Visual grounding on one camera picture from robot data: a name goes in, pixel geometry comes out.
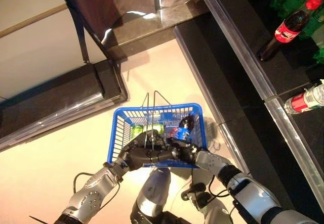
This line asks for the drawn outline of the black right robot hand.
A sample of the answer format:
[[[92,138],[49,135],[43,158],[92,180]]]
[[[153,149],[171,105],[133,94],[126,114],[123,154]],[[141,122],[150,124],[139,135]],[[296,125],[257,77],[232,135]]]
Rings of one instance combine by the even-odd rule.
[[[196,158],[204,148],[197,146],[189,141],[175,138],[167,138],[167,145],[171,150],[174,159],[180,160],[190,165],[196,164]]]

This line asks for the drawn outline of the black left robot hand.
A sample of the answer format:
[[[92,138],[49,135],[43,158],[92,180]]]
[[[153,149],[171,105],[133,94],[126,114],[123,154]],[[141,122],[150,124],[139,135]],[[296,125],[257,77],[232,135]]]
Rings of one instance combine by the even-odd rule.
[[[164,138],[156,129],[140,133],[124,146],[118,155],[129,171],[137,170],[144,164],[159,163],[173,159],[172,148],[167,147]]]

